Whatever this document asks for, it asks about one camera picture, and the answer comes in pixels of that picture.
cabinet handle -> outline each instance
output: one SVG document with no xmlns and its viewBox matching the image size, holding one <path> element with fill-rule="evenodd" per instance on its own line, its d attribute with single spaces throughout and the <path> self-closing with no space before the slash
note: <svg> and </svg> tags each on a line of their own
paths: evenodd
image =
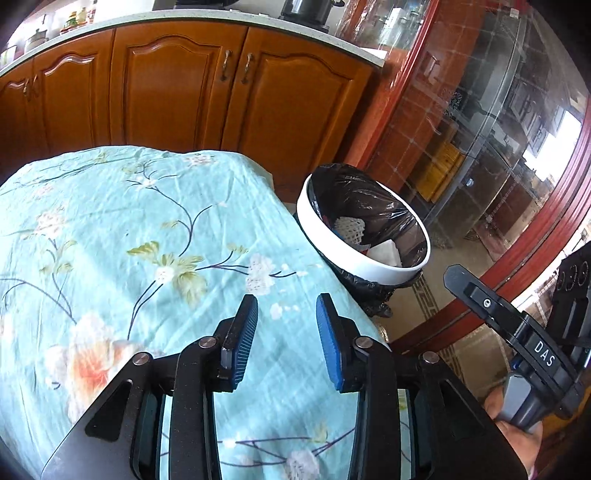
<svg viewBox="0 0 591 480">
<path fill-rule="evenodd" d="M 39 79 L 39 75 L 35 75 L 35 78 L 33 78 L 33 94 L 35 94 L 35 96 L 39 96 L 39 90 L 37 89 L 37 80 Z"/>
<path fill-rule="evenodd" d="M 255 56 L 252 53 L 249 53 L 246 58 L 248 60 L 246 61 L 246 65 L 244 67 L 244 77 L 242 78 L 242 83 L 248 83 L 248 70 L 251 68 L 251 62 L 254 60 Z"/>
<path fill-rule="evenodd" d="M 226 70 L 228 69 L 228 59 L 232 56 L 232 50 L 226 50 L 226 58 L 223 59 L 222 64 L 222 77 L 220 78 L 221 81 L 225 82 L 228 77 L 226 76 Z"/>
</svg>

black garbage bag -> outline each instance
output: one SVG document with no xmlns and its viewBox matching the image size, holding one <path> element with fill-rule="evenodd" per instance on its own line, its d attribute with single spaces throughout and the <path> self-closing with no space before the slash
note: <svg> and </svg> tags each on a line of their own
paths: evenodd
<svg viewBox="0 0 591 480">
<path fill-rule="evenodd" d="M 332 229 L 339 217 L 360 218 L 365 223 L 363 245 L 374 247 L 393 240 L 404 268 L 415 267 L 425 259 L 427 239 L 414 215 L 358 168 L 343 163 L 317 167 L 307 194 L 312 208 L 328 228 Z M 382 285 L 357 277 L 322 256 L 368 316 L 392 316 L 385 302 L 397 288 L 409 287 L 422 275 L 419 271 L 402 285 Z"/>
</svg>

black pot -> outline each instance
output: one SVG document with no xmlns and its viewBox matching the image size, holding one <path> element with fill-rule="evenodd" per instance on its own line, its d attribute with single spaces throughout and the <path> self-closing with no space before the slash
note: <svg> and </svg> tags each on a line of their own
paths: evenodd
<svg viewBox="0 0 591 480">
<path fill-rule="evenodd" d="M 325 30 L 324 26 L 333 7 L 344 7 L 343 0 L 285 0 L 280 18 L 307 27 Z"/>
</svg>

finger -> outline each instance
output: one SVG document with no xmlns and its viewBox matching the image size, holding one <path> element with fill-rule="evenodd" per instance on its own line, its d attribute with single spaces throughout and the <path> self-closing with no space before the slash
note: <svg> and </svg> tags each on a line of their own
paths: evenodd
<svg viewBox="0 0 591 480">
<path fill-rule="evenodd" d="M 499 416 L 503 408 L 503 387 L 494 388 L 484 401 L 484 409 L 493 420 Z"/>
<path fill-rule="evenodd" d="M 505 421 L 498 421 L 496 425 L 521 460 L 521 463 L 523 463 L 526 471 L 530 472 L 540 451 L 542 441 L 541 422 L 535 425 L 534 432 L 531 434 L 523 432 Z"/>
</svg>

black gripper frame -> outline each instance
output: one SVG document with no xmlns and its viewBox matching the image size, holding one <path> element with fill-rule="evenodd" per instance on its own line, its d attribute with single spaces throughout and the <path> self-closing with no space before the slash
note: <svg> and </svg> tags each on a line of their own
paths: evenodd
<svg viewBox="0 0 591 480">
<path fill-rule="evenodd" d="M 358 342 L 355 322 L 338 316 L 330 296 L 322 296 L 328 314 L 339 319 L 332 324 L 345 378 L 342 393 L 359 392 L 348 480 L 401 477 L 398 389 L 405 390 L 410 419 L 402 428 L 410 431 L 411 479 L 527 479 L 501 431 L 439 356 L 431 363 L 422 355 L 394 354 L 367 337 Z"/>
<path fill-rule="evenodd" d="M 591 355 L 589 263 L 591 244 L 560 264 L 546 329 L 461 265 L 445 272 L 446 288 L 515 351 L 498 419 L 531 431 L 552 412 L 567 419 L 579 408 L 584 395 L 580 376 Z"/>
<path fill-rule="evenodd" d="M 251 307 L 256 298 L 246 295 L 236 317 L 180 353 L 136 353 L 53 453 L 41 480 L 158 480 L 165 395 L 173 398 L 170 480 L 220 480 L 213 392 L 234 390 L 229 358 L 243 318 L 235 320 Z"/>
</svg>

